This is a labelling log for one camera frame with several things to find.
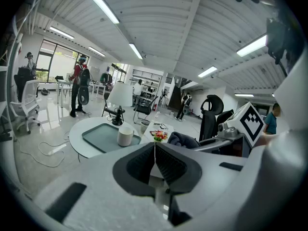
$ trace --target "white floor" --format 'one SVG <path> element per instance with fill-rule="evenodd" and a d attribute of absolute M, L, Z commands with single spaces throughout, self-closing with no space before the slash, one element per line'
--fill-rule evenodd
<path fill-rule="evenodd" d="M 48 142 L 50 145 L 59 145 L 65 142 L 67 134 L 71 127 L 82 119 L 89 117 L 101 117 L 104 101 L 103 97 L 99 95 L 98 98 L 93 98 L 93 101 L 89 101 L 87 105 L 83 107 L 84 111 L 89 113 L 84 115 L 80 112 L 76 113 L 76 118 L 72 118 L 69 115 L 71 109 L 71 98 L 67 94 L 64 99 L 64 107 L 61 108 L 60 104 L 57 104 L 57 96 L 55 91 L 51 91 L 48 96 L 42 96 L 39 94 L 39 113 L 37 120 L 40 121 L 40 126 L 36 124 L 30 125 L 31 134 L 26 133 L 26 128 L 21 127 L 20 132 L 16 132 L 17 142 L 14 143 L 14 153 L 17 172 L 19 179 L 24 187 L 29 191 L 32 197 L 34 197 L 44 186 L 51 182 L 54 178 L 65 173 L 68 170 L 74 170 L 74 167 L 78 166 L 79 160 L 87 160 L 80 156 L 70 145 L 69 141 L 60 146 L 61 151 L 65 152 L 65 159 L 58 167 L 47 167 L 36 162 L 30 155 L 21 153 L 27 152 L 32 154 L 38 161 L 47 164 L 49 166 L 57 165 L 63 157 L 63 153 L 57 153 L 52 156 L 44 156 L 38 149 L 39 143 L 42 141 Z M 142 137 L 140 132 L 140 125 L 133 123 L 134 111 L 132 107 L 124 107 L 126 112 L 124 113 L 124 120 L 133 125 Z M 192 136 L 193 138 L 199 138 L 201 120 L 193 117 L 184 116 L 183 121 L 179 122 L 169 115 L 160 113 L 158 118 L 155 116 L 156 112 L 152 111 L 147 117 L 147 120 L 155 119 L 158 122 L 172 125 L 174 130 L 183 134 Z M 40 146 L 44 153 L 48 153 L 55 149 L 46 144 Z"/>

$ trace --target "black pants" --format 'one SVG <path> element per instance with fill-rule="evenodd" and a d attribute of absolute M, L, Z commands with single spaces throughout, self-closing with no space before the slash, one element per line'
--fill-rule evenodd
<path fill-rule="evenodd" d="M 179 118 L 180 115 L 181 115 L 180 119 L 181 120 L 183 119 L 183 116 L 184 116 L 184 113 L 183 113 L 184 106 L 185 106 L 185 104 L 182 103 L 181 108 L 180 108 L 180 110 L 178 112 L 178 115 L 177 115 L 177 119 Z"/>
<path fill-rule="evenodd" d="M 74 83 L 72 88 L 72 112 L 76 111 L 76 97 L 78 95 L 78 90 L 79 90 L 79 85 Z M 79 101 L 79 98 L 78 98 L 78 109 L 82 109 L 82 105 Z"/>

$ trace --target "table leg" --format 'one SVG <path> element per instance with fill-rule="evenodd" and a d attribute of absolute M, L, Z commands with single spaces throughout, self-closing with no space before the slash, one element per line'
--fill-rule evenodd
<path fill-rule="evenodd" d="M 92 87 L 93 87 L 93 88 L 92 88 L 91 101 L 93 101 L 93 95 L 94 95 L 94 88 L 95 88 L 95 86 L 93 85 Z"/>
<path fill-rule="evenodd" d="M 57 88 L 56 88 L 57 103 L 59 103 L 59 94 L 58 94 L 58 91 L 59 91 L 59 86 L 60 86 L 60 83 L 58 82 L 58 84 L 57 84 Z"/>
<path fill-rule="evenodd" d="M 64 84 L 61 83 L 61 108 L 63 108 L 63 93 L 64 93 L 63 86 Z"/>
<path fill-rule="evenodd" d="M 103 89 L 103 100 L 104 100 L 104 95 L 105 95 L 105 88 L 106 87 L 104 87 L 104 89 Z"/>

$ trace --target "blue shirt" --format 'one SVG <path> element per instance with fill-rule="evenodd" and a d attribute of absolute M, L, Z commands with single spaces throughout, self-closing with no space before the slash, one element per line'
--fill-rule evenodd
<path fill-rule="evenodd" d="M 276 134 L 276 127 L 277 127 L 277 118 L 274 116 L 273 112 L 270 112 L 268 116 L 265 118 L 265 124 L 268 124 L 268 129 L 266 130 L 267 133 Z"/>

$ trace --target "gray tray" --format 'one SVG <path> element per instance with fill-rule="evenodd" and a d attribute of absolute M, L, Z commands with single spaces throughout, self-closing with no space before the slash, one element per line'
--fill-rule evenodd
<path fill-rule="evenodd" d="M 107 153 L 124 148 L 117 143 L 117 134 L 119 128 L 102 123 L 88 131 L 82 133 L 82 138 L 96 149 Z M 141 138 L 134 134 L 131 139 L 131 145 L 139 144 Z"/>

